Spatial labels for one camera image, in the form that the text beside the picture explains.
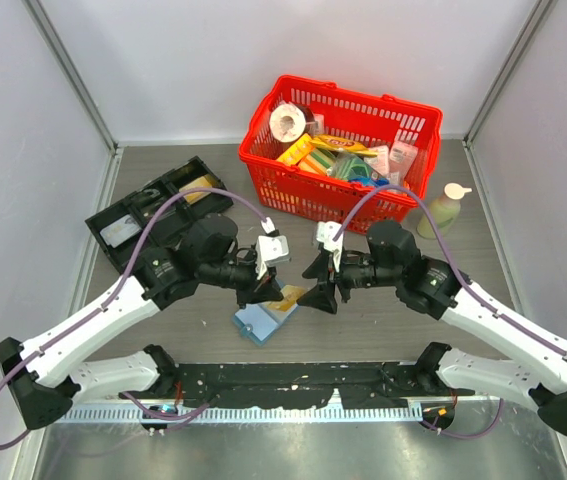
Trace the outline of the blue leather card holder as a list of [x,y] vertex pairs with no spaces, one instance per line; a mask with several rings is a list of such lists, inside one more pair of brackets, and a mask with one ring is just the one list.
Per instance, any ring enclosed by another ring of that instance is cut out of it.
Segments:
[[263,346],[297,309],[296,303],[284,301],[250,304],[234,314],[233,322],[241,336]]

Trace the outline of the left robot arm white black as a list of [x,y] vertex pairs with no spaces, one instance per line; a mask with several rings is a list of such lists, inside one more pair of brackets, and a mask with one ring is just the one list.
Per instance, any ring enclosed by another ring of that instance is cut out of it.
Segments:
[[109,395],[169,396],[177,367],[157,345],[127,357],[88,358],[128,328],[193,296],[201,284],[233,290],[241,308],[282,299],[275,265],[288,260],[289,246],[270,221],[265,227],[255,244],[240,248],[237,225],[209,215],[177,246],[144,249],[129,261],[130,275],[48,332],[24,342],[0,342],[0,365],[26,428],[44,428],[73,405]]

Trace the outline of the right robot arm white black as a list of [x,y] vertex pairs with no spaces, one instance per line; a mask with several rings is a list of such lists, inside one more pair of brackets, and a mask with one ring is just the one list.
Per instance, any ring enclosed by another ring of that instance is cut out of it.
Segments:
[[392,287],[409,309],[459,328],[504,354],[490,360],[447,344],[431,343],[418,359],[414,380],[428,395],[472,390],[535,412],[567,437],[567,340],[499,302],[451,263],[421,253],[399,223],[373,224],[368,250],[343,247],[342,226],[318,223],[317,258],[304,271],[316,280],[299,305],[334,314],[354,289]]

